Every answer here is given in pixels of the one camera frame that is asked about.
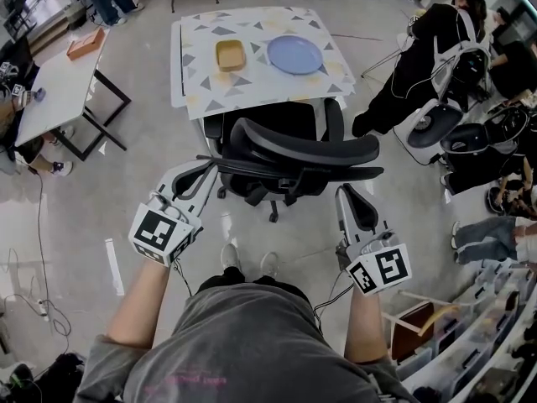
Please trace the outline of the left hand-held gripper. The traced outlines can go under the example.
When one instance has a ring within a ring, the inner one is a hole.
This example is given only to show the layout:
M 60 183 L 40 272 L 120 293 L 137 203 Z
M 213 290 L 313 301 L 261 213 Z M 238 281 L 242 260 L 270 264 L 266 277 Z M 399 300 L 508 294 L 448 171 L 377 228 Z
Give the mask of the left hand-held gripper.
M 210 160 L 191 160 L 168 170 L 145 203 L 140 203 L 128 234 L 133 249 L 163 266 L 171 264 L 202 230 L 200 215 L 218 169 Z

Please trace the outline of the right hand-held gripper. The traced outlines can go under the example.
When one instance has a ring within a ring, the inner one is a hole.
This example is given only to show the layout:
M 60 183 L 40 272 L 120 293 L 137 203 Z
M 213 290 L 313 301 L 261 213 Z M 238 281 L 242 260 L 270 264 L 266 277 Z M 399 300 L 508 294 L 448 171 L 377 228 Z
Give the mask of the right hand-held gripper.
M 336 257 L 340 271 L 355 288 L 370 296 L 409 280 L 412 270 L 407 246 L 388 229 L 375 206 L 376 198 L 344 183 L 336 189 L 335 200 L 341 233 Z

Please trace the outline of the black office chair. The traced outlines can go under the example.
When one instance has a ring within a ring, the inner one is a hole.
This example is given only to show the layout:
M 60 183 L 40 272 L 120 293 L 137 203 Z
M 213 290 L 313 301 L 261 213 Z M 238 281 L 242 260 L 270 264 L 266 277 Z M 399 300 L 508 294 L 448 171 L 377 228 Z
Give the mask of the black office chair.
M 203 133 L 216 150 L 221 176 L 220 199 L 232 193 L 252 207 L 271 204 L 270 222 L 277 222 L 277 203 L 291 206 L 303 196 L 318 196 L 331 182 L 372 180 L 383 168 L 372 162 L 380 145 L 373 135 L 344 138 L 339 102 L 323 101 L 326 129 L 317 133 L 315 110 L 309 103 L 278 102 L 205 117 Z

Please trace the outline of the person's right forearm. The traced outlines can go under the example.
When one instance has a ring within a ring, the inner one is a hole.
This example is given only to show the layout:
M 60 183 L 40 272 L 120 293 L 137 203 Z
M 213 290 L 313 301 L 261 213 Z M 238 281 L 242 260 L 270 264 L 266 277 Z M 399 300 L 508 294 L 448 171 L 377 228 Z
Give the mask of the person's right forearm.
M 378 294 L 352 293 L 344 357 L 355 364 L 377 362 L 388 356 Z

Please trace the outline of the person's left forearm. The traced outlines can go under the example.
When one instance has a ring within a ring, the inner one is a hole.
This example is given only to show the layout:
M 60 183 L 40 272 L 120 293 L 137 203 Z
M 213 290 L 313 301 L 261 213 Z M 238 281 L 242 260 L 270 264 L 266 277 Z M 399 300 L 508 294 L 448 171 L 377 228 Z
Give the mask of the person's left forearm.
M 146 259 L 123 297 L 106 336 L 117 344 L 151 349 L 169 281 L 169 268 Z

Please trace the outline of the person's left white shoe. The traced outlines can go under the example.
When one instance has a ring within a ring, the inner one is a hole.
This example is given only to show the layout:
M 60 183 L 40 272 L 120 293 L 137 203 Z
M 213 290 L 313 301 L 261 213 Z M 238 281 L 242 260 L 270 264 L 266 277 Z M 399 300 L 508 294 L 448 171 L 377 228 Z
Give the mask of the person's left white shoe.
M 232 244 L 226 244 L 221 251 L 221 263 L 222 268 L 226 271 L 229 268 L 235 268 L 241 270 L 240 259 L 237 248 Z

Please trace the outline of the person's white shoe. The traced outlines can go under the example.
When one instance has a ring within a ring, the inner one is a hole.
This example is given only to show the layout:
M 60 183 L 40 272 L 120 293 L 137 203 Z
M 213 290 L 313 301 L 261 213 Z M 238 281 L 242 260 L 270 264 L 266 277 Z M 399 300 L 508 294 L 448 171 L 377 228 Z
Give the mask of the person's white shoe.
M 269 252 L 264 255 L 260 264 L 262 277 L 275 279 L 279 271 L 279 257 L 274 252 Z
M 221 251 L 221 263 L 222 268 L 226 271 L 229 268 L 235 268 L 241 270 L 240 259 L 237 248 L 232 244 L 226 244 Z

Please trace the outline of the person's right white shoe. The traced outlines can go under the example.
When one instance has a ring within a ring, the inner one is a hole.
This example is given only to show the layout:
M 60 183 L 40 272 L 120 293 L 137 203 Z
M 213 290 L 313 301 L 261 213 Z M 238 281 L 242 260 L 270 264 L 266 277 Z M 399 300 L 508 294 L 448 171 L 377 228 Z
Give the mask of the person's right white shoe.
M 279 271 L 279 257 L 274 252 L 269 252 L 264 255 L 260 264 L 262 277 L 275 279 Z

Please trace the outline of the person's black trousers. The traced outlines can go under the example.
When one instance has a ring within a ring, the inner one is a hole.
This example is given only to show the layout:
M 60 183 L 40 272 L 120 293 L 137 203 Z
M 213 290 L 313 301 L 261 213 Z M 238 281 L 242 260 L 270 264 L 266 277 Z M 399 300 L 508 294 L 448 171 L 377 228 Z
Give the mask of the person's black trousers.
M 229 266 L 226 267 L 221 275 L 215 275 L 203 282 L 198 291 L 197 294 L 201 293 L 203 290 L 207 290 L 214 287 L 221 287 L 221 286 L 230 286 L 230 285 L 242 285 L 247 284 L 246 278 L 242 271 L 236 267 L 236 266 Z M 277 281 L 275 278 L 270 277 L 268 275 L 263 275 L 259 279 L 254 280 L 252 282 L 252 285 L 261 286 L 264 285 L 266 287 L 274 287 L 279 288 L 283 291 L 286 291 L 287 293 L 290 293 L 294 296 L 298 296 L 305 300 L 306 302 L 310 302 L 308 297 L 305 295 L 305 293 L 300 290 L 298 287 Z

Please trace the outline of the white shell backpack rig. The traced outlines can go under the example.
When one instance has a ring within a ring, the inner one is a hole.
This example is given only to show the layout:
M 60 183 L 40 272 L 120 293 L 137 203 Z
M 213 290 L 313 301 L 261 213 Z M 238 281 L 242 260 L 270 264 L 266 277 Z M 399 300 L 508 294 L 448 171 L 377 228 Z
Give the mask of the white shell backpack rig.
M 477 42 L 469 14 L 456 10 L 455 26 L 464 23 L 467 39 L 441 53 L 433 43 L 434 65 L 428 77 L 437 95 L 393 128 L 398 141 L 420 165 L 430 165 L 443 154 L 441 140 L 488 99 L 490 54 Z

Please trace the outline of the yellow rectangular tray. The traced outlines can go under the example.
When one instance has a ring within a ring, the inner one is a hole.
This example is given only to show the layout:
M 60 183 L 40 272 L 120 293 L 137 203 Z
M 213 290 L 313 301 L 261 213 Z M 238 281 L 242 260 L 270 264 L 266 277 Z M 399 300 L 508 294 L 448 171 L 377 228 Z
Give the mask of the yellow rectangular tray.
M 240 71 L 246 65 L 246 54 L 238 39 L 222 40 L 216 43 L 216 63 L 221 72 Z

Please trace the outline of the black shell backpack rig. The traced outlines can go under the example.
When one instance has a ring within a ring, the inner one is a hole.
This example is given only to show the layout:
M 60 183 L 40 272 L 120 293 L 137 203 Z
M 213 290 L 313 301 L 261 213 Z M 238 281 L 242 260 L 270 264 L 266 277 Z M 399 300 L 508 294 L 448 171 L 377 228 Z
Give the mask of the black shell backpack rig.
M 456 172 L 488 161 L 505 161 L 518 148 L 529 120 L 523 107 L 504 107 L 482 123 L 458 125 L 441 140 L 447 169 Z

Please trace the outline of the white side table black legs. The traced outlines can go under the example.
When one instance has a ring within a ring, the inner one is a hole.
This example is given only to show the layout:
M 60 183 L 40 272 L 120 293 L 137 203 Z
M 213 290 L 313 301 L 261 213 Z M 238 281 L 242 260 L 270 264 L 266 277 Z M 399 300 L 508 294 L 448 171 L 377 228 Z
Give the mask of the white side table black legs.
M 117 139 L 108 126 L 130 104 L 131 99 L 110 81 L 98 68 L 104 45 L 88 55 L 71 61 L 65 52 L 59 53 L 41 65 L 33 86 L 43 87 L 46 95 L 41 102 L 31 102 L 22 113 L 15 144 L 25 144 L 44 133 L 52 133 L 76 158 L 81 161 L 99 145 L 103 139 L 113 142 L 121 150 L 127 147 Z M 121 105 L 100 121 L 86 105 L 92 81 L 100 82 L 120 99 Z M 78 149 L 60 128 L 84 118 L 97 131 L 98 135 L 83 150 Z

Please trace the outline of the blue round plate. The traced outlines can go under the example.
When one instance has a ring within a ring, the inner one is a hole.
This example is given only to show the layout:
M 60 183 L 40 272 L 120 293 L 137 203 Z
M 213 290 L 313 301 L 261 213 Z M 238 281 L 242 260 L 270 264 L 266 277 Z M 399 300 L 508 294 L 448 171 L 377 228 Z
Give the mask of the blue round plate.
M 291 75 L 309 75 L 323 65 L 319 48 L 308 39 L 282 35 L 271 40 L 267 47 L 269 62 Z

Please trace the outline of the person's grey shirt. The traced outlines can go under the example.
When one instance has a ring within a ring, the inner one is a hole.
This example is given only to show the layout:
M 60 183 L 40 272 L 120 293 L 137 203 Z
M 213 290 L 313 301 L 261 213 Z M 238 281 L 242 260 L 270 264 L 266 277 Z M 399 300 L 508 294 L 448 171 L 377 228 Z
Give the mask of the person's grey shirt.
M 75 403 L 417 403 L 387 359 L 335 352 L 310 305 L 252 283 L 191 297 L 148 351 L 96 338 Z

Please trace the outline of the orange box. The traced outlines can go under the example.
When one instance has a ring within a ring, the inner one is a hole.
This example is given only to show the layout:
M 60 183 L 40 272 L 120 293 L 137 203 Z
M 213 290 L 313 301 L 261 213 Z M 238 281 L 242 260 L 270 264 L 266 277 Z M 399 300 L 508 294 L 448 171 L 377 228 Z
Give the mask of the orange box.
M 84 55 L 98 50 L 105 38 L 105 30 L 98 28 L 82 38 L 73 40 L 66 51 L 66 56 L 71 61 L 77 60 Z

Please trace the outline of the white storage shelf rack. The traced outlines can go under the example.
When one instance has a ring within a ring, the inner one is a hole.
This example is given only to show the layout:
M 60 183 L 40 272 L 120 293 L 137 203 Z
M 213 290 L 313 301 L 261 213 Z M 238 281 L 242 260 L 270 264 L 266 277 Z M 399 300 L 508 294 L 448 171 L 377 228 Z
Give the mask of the white storage shelf rack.
M 460 307 L 458 318 L 440 320 L 434 337 L 413 356 L 401 362 L 393 360 L 402 385 L 419 403 L 456 403 L 464 400 L 471 386 L 492 368 L 493 360 L 514 337 L 514 329 L 537 303 L 537 275 L 509 260 L 486 260 L 477 269 L 472 285 L 452 301 L 408 291 L 400 294 L 414 301 L 412 307 L 422 301 Z M 390 325 L 409 309 L 383 317 Z

